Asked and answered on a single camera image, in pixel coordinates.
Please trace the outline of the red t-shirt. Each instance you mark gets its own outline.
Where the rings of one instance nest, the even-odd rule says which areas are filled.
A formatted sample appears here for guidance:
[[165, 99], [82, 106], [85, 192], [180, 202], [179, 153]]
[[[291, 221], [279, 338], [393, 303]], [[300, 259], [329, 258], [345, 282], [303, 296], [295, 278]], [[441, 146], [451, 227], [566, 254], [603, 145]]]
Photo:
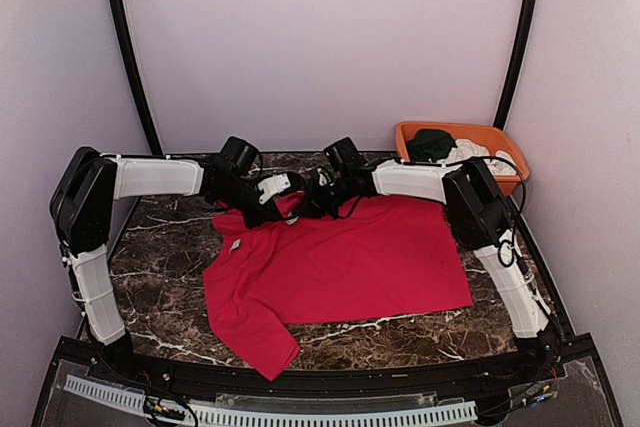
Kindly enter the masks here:
[[211, 330], [268, 380], [300, 352], [291, 325], [473, 304], [440, 204], [376, 196], [350, 201], [340, 214], [254, 229], [237, 210], [213, 220], [223, 246], [203, 273]]

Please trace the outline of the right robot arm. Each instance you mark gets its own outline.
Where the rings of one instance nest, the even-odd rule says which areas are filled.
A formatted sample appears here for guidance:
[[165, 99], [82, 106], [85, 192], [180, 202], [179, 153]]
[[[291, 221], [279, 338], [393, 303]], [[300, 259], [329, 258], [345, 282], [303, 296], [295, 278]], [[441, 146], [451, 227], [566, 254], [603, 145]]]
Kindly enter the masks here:
[[503, 195], [484, 158], [451, 164], [366, 159], [350, 138], [325, 148], [333, 172], [312, 174], [297, 217], [343, 218], [341, 207], [364, 197], [405, 196], [445, 206], [454, 239], [471, 250], [489, 273], [507, 308], [518, 348], [510, 371], [534, 379], [549, 363], [561, 334], [516, 242], [520, 216]]

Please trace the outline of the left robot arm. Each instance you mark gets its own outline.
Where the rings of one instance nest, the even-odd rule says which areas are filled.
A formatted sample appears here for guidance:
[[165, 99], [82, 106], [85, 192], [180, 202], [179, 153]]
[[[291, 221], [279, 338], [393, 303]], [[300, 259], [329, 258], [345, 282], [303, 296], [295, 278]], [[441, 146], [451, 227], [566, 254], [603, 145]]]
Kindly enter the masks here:
[[74, 301], [89, 337], [101, 346], [101, 364], [120, 383], [141, 374], [140, 359], [119, 345], [127, 336], [111, 278], [111, 238], [118, 204], [136, 206], [147, 197], [200, 197], [241, 213], [249, 228], [281, 220], [276, 197], [300, 191], [295, 171], [259, 172], [262, 153], [250, 143], [227, 139], [209, 154], [134, 155], [79, 148], [54, 189], [49, 212]]

